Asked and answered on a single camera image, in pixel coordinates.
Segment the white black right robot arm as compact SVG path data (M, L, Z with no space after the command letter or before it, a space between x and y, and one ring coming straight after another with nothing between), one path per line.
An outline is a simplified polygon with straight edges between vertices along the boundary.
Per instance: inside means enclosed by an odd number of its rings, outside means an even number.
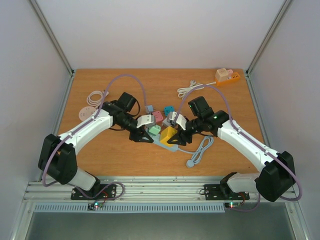
M202 96L189 101L188 105L195 117L192 120L175 111L169 113L169 122L178 128L167 143L186 146L192 143L193 135L209 132L234 147L259 172L232 172L225 176L219 186L225 199L234 197L238 192L253 192L269 202L275 202L296 183L294 159L290 153L279 153L252 137L227 112L213 111Z

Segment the light blue usb charger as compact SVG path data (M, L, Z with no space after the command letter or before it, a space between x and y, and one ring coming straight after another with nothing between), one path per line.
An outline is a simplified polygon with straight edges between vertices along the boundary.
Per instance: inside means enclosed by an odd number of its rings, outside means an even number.
M156 110L156 108L155 108L152 104L150 104L150 105L145 105L145 112L146 112L147 114L151 114L151 113L153 113L155 110Z

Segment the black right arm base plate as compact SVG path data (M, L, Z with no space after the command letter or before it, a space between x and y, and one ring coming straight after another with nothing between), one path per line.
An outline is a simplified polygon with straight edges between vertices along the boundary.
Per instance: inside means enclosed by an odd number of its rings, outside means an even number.
M219 184L205 184L198 193L204 196L206 201L246 201L250 199L250 195L245 192L231 192L225 195L220 189Z

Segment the pink plug adapter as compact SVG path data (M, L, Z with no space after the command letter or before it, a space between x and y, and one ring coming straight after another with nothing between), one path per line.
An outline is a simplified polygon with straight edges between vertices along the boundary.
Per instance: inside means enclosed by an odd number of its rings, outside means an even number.
M158 110L152 112L152 115L154 116L156 123L161 123L164 120L163 114Z

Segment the white 66W usb charger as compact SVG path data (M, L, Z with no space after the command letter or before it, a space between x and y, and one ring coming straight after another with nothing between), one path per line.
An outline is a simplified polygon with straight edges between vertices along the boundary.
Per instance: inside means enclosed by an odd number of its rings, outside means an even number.
M174 124L173 124L173 121L170 120L169 118L165 118L163 121L162 121L162 126L165 126L165 127L173 127L174 128Z

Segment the orange power strip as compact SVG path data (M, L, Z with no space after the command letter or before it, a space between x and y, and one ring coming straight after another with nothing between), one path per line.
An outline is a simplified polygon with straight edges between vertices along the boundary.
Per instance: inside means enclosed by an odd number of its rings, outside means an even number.
M240 77L241 76L238 72L233 72L231 75L229 75L229 77L226 80L223 80L223 81L218 81L215 77L215 82L216 82L216 85L219 87L225 84L237 82L240 79Z

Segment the grey blue strip base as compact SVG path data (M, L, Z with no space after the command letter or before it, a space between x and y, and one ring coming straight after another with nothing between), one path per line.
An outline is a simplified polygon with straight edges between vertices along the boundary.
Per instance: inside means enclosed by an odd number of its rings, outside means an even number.
M167 146L165 144L162 144L160 142L160 136L161 136L160 134L157 134L157 135L152 135L151 134L150 136L153 139L153 144L155 144L155 145L157 145L157 146L159 146L161 148L164 148L164 149L166 149L168 151L171 151L171 152L177 152L178 151L178 145L176 145L176 144L173 144L172 146Z

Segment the beige cube plug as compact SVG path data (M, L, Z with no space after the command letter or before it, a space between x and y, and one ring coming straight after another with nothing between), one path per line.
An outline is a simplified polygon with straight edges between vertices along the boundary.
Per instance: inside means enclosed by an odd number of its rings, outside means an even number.
M218 81L224 81L229 77L229 73L225 68L220 68L215 73L215 78Z

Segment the round beige power strip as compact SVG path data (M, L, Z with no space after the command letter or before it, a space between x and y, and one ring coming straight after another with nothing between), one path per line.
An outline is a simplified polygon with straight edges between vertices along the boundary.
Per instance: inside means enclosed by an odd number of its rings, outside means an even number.
M96 111L96 108L93 106L83 107L78 113L78 118L80 119L80 121L83 122L86 119L88 119L92 114L94 114L95 111Z

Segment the yellow cube socket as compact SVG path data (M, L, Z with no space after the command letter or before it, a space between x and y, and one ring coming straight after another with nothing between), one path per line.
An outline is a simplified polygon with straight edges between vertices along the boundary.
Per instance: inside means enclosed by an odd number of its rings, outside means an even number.
M173 144L168 143L168 140L173 137L176 133L178 132L177 129L168 126L166 127L161 133L160 133L160 137L159 137L159 142L163 145L165 145L166 147L172 147Z

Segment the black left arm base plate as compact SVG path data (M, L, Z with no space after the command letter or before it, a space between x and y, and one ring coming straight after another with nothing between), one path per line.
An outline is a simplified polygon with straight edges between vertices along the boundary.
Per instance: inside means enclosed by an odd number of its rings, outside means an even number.
M70 199L74 201L99 200L104 198L114 198L117 193L117 185L114 183L95 183L90 190L74 187L71 191Z

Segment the teal plug adapter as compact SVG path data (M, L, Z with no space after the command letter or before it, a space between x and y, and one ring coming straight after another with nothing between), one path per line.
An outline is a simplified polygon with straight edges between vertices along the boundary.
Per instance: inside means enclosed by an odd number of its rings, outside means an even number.
M165 106L163 109L164 114L167 116L170 112L174 112L175 108L172 105Z

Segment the green small plug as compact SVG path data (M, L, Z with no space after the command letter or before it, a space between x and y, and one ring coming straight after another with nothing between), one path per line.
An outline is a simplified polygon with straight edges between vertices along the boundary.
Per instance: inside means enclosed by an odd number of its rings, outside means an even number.
M152 127L149 127L147 129L147 132L152 136L156 136L161 132L161 129L162 129L161 126L156 124L156 125L154 125Z

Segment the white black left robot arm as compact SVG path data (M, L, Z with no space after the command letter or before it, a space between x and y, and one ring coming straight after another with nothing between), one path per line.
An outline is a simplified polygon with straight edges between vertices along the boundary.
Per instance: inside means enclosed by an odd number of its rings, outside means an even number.
M129 140L136 143L153 143L146 127L155 123L151 114L134 118L130 111L136 98L124 92L119 99L104 102L89 118L61 134L45 137L40 152L38 168L42 170L42 180L49 175L56 183L72 185L86 198L96 199L101 182L94 175L82 170L77 164L77 155L96 136L117 125L129 132Z

